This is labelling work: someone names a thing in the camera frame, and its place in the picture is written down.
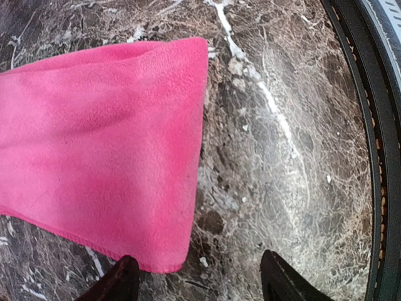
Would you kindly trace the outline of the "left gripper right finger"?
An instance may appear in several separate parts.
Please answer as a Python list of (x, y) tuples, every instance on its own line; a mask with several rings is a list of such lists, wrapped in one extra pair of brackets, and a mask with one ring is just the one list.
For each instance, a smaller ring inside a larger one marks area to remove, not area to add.
[(275, 251), (263, 253), (260, 272), (264, 300), (333, 300), (306, 281)]

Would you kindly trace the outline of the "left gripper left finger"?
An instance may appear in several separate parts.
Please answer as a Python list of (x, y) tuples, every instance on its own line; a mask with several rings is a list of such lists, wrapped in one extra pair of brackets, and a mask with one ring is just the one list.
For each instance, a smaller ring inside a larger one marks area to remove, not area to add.
[(137, 260), (125, 255), (76, 301), (137, 301), (139, 276), (140, 269)]

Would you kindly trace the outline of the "pink towel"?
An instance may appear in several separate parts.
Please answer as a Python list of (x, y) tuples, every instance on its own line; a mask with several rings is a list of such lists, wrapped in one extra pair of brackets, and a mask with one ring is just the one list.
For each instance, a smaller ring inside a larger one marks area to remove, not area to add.
[(208, 45), (101, 46), (1, 74), (1, 213), (142, 270), (181, 269)]

